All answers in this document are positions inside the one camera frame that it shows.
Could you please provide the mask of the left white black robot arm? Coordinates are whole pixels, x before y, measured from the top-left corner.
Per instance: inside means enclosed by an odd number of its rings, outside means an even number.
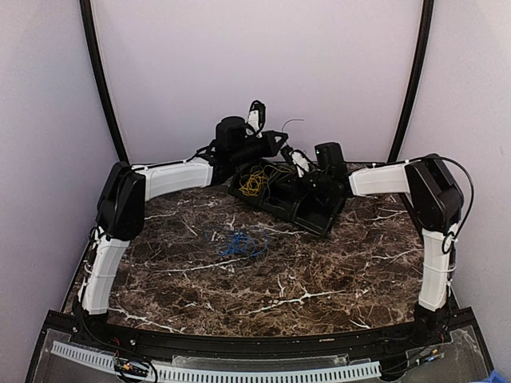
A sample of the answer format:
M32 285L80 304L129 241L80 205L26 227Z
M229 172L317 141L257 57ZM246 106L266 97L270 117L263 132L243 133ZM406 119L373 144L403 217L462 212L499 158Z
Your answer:
M245 164L277 156L288 139L285 132L260 128L254 120L225 117L215 138L190 158L169 163L113 165L97 203L92 229L93 254L85 264L78 293L90 315L105 314L109 294L125 250L145 225L145 204L158 196L222 184Z

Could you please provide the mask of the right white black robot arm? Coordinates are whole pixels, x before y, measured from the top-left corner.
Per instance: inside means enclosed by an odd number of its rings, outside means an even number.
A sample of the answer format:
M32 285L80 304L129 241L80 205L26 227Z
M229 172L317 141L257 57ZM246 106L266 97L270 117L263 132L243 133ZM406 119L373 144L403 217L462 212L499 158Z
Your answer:
M411 160L372 164L349 172L335 142L315 148L315 162L285 146L283 158L296 170L293 196L317 221L339 212L346 200L368 195L404 194L411 204L424 246L422 285L416 311L437 313L446 307L456 268L456 242L472 209L447 165L450 158L429 154Z

